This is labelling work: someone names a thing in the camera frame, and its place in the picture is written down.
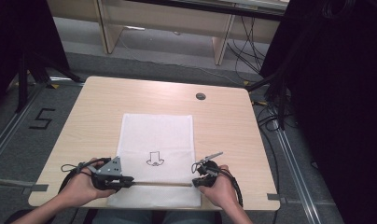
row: finger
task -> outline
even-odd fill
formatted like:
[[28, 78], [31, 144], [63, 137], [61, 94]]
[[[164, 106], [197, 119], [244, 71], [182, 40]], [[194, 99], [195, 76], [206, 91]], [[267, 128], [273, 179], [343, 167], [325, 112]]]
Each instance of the finger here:
[[[98, 158], [92, 158], [90, 161], [96, 161], [96, 160], [98, 160]], [[104, 164], [103, 161], [97, 161], [97, 162], [91, 164], [91, 166], [96, 167], [96, 166], [100, 166], [100, 165], [103, 165], [103, 164]]]
[[229, 170], [229, 166], [228, 165], [221, 165], [221, 166], [219, 166], [218, 168], [220, 168], [220, 169], [223, 169], [223, 170]]
[[89, 168], [85, 167], [84, 169], [81, 169], [81, 172], [78, 173], [79, 175], [86, 175], [88, 177], [91, 177], [91, 171]]

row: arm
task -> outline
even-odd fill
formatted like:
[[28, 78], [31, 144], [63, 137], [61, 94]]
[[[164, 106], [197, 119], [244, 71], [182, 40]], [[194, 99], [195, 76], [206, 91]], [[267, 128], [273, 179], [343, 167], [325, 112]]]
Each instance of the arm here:
[[[90, 170], [87, 168], [83, 169], [82, 172], [89, 175], [91, 174]], [[45, 223], [66, 208], [79, 207], [92, 200], [106, 198], [113, 193], [115, 193], [115, 191], [112, 189], [96, 189], [92, 185], [89, 176], [78, 174], [69, 181], [60, 194], [13, 223]]]
[[[220, 166], [220, 169], [229, 170], [227, 165]], [[221, 207], [234, 223], [252, 223], [241, 205], [238, 204], [235, 189], [230, 180], [223, 174], [219, 174], [214, 186], [207, 188], [199, 186], [199, 190], [215, 206]]]

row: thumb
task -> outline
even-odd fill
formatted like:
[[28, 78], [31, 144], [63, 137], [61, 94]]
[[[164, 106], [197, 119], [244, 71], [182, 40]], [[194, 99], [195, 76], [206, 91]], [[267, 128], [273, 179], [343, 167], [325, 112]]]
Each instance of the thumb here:
[[107, 198], [112, 194], [115, 194], [116, 191], [114, 189], [105, 189], [105, 190], [100, 190], [99, 192], [99, 197], [100, 198]]
[[202, 194], [205, 194], [205, 195], [206, 195], [206, 192], [209, 190], [209, 188], [205, 186], [199, 186], [198, 189], [200, 190]]

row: right hand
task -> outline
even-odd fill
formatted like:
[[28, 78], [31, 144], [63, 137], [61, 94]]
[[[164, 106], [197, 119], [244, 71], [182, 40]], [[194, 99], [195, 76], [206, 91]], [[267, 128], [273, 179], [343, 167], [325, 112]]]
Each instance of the right hand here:
[[[227, 165], [221, 165], [219, 168], [229, 170]], [[216, 182], [211, 188], [199, 186], [198, 189], [215, 206], [225, 209], [228, 205], [238, 204], [235, 189], [230, 179], [221, 173], [218, 174]]]

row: drawing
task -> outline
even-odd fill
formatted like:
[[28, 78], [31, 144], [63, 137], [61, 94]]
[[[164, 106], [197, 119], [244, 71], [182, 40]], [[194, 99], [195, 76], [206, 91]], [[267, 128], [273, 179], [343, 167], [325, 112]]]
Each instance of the drawing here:
[[159, 166], [164, 163], [163, 159], [160, 159], [160, 152], [155, 151], [155, 152], [150, 152], [150, 160], [147, 161], [148, 165], [151, 166]]

